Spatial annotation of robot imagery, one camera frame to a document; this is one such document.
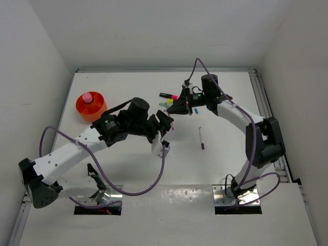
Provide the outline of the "pale green highlighter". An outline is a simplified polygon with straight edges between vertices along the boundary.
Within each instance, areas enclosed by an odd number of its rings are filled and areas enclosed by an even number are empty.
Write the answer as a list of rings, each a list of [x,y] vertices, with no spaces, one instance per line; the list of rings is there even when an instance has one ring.
[[[168,102],[161,102],[161,103],[159,103],[159,106],[165,107],[165,108],[169,108],[172,105],[173,105],[172,103],[168,103]]]

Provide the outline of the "pink glue stick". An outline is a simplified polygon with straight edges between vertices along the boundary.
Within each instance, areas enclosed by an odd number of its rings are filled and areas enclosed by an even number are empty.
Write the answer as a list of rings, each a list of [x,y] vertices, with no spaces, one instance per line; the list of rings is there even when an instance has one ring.
[[[84,93],[81,97],[86,104],[90,104],[93,101],[93,96],[89,92]]]

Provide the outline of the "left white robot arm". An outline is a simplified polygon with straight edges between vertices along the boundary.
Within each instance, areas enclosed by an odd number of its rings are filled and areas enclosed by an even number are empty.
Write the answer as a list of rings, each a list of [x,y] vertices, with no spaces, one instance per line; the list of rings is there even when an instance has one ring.
[[[164,162],[170,144],[163,137],[170,131],[174,120],[161,110],[149,115],[149,108],[145,100],[134,97],[106,110],[76,138],[57,131],[68,139],[68,143],[57,150],[35,160],[25,158],[20,161],[18,166],[21,180],[33,206],[40,209],[58,198],[69,198],[80,207],[100,209],[114,204],[121,205],[121,201],[111,195],[112,190],[127,196],[140,196],[151,191],[160,181],[163,170],[160,170],[155,182],[146,190],[129,193],[109,180],[95,157],[96,152],[126,140],[128,135],[135,135],[145,137],[151,144],[152,154]],[[61,178],[88,157],[94,160],[97,167],[87,165],[88,176],[85,180],[73,182]]]

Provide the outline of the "black yellow highlighter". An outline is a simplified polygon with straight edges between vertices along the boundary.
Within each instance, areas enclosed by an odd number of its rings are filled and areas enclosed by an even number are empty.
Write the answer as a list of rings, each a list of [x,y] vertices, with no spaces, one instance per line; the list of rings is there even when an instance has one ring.
[[[171,98],[167,99],[167,103],[168,103],[168,104],[173,104],[173,103],[175,103],[176,101],[177,101],[176,99],[171,99]]]

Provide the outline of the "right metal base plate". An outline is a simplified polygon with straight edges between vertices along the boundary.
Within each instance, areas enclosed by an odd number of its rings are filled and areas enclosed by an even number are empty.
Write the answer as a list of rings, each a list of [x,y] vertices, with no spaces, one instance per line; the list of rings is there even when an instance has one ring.
[[[247,191],[242,195],[235,198],[231,192],[230,185],[225,188],[224,185],[213,185],[213,198],[216,207],[229,207],[229,206],[259,206],[260,199],[257,187]]]

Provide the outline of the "metal base plate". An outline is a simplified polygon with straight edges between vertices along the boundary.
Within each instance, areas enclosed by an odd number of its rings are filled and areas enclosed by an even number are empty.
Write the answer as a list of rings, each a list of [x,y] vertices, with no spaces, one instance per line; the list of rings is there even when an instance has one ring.
[[[75,199],[85,206],[118,206],[122,201],[122,194],[106,186],[106,190],[101,190],[91,197],[78,196]]]
[[[235,198],[231,192],[230,185],[225,188],[224,185],[213,185],[213,198],[216,207],[229,207],[229,206],[259,206],[260,199],[257,187],[247,191],[242,195]]]

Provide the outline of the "left aluminium table rail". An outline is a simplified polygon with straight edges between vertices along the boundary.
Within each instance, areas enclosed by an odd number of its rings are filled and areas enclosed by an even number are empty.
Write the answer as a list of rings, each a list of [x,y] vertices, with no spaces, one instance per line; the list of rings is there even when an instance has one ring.
[[[26,192],[23,196],[23,200],[20,205],[20,210],[8,243],[9,246],[18,246],[20,244],[31,207],[32,202]]]

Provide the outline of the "right aluminium table rail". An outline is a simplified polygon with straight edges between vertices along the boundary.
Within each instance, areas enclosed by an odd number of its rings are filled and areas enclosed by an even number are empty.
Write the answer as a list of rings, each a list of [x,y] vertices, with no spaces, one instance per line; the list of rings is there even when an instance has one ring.
[[[264,89],[264,85],[258,75],[258,72],[253,69],[249,72],[250,81],[252,84],[252,88],[255,94],[257,106],[260,112],[260,115],[268,118],[273,116],[267,94]],[[291,183],[293,181],[290,169],[288,166],[288,163],[286,161],[285,155],[280,157],[275,163],[274,163],[275,171],[279,173],[279,175],[282,176],[282,182],[284,183]]]

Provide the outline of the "red gel pen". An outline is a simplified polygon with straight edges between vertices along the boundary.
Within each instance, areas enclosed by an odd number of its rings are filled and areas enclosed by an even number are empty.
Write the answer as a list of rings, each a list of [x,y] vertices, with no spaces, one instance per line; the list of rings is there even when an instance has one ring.
[[[168,117],[171,118],[171,115],[167,112],[167,109],[165,109],[164,112],[167,114]],[[171,124],[172,131],[174,131],[175,128],[174,128],[174,125],[173,125],[173,121],[170,124]]]

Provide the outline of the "aluminium table rail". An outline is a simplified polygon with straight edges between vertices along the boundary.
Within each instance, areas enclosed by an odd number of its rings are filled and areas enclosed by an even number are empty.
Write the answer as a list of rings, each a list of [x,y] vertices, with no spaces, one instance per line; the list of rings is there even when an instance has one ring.
[[[32,202],[26,192],[23,196],[23,200],[20,205],[20,210],[8,243],[9,246],[18,246],[20,244],[31,207]]]
[[[249,72],[250,81],[252,84],[252,88],[255,94],[257,106],[260,112],[260,115],[268,118],[273,116],[267,94],[264,89],[264,85],[258,75],[258,72],[253,69]],[[293,181],[290,169],[288,166],[288,163],[286,161],[285,155],[280,157],[275,163],[274,163],[275,171],[279,173],[279,175],[282,176],[282,182],[284,183],[291,183]]]

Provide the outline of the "orange round organizer container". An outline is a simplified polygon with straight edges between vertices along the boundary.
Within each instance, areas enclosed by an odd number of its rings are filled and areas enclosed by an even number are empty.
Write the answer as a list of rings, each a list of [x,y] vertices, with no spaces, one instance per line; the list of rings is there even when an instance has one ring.
[[[86,104],[80,96],[76,100],[75,108],[82,119],[92,123],[98,120],[108,108],[104,97],[99,92],[90,91],[89,93],[93,96],[93,101]]]

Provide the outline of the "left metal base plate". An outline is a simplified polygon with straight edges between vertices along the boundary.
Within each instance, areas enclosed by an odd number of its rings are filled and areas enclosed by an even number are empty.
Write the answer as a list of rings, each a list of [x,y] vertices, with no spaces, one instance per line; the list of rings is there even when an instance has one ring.
[[[78,196],[75,199],[85,206],[118,206],[122,201],[122,194],[106,186],[106,190],[101,190],[91,197]]]

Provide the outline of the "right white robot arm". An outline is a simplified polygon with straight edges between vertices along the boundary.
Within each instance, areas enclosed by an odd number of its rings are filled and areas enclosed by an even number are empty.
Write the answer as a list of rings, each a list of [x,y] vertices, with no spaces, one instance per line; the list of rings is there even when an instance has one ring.
[[[189,81],[185,80],[179,98],[168,108],[168,113],[191,115],[194,108],[205,106],[245,135],[247,160],[230,185],[232,196],[238,198],[252,190],[269,164],[285,154],[280,125],[274,117],[264,118],[235,104],[231,96],[220,90],[217,75],[203,75],[201,84],[202,89],[195,93]]]

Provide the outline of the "white pen purple cap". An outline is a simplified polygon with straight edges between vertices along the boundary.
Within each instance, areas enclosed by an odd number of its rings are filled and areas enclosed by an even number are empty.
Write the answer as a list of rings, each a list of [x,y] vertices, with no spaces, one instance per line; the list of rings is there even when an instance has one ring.
[[[202,137],[202,127],[199,127],[198,132],[199,132],[201,149],[202,150],[205,150],[204,142],[203,142],[203,137]]]

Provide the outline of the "black pink highlighter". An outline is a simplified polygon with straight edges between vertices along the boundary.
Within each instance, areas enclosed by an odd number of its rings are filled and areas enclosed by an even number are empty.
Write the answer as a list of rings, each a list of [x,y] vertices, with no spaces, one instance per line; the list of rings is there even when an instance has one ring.
[[[162,98],[173,99],[173,100],[178,99],[177,95],[167,94],[167,93],[160,93],[159,96],[162,97]]]

